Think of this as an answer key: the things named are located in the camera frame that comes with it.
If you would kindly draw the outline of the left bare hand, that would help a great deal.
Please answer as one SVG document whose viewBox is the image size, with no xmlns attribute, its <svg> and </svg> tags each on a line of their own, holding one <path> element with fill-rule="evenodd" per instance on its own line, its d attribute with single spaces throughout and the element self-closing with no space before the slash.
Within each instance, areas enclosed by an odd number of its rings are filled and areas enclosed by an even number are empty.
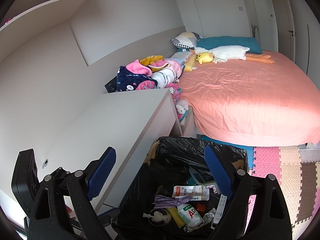
<svg viewBox="0 0 320 240">
<path fill-rule="evenodd" d="M 75 214 L 75 211 L 74 211 L 74 210 L 72 210 L 72 209 L 71 209 L 69 206 L 67 206 L 67 205 L 66 205 L 66 210 L 67 210 L 67 213 L 68 213 L 70 219 L 72 219 L 72 220 L 77 220 L 76 214 Z"/>
</svg>

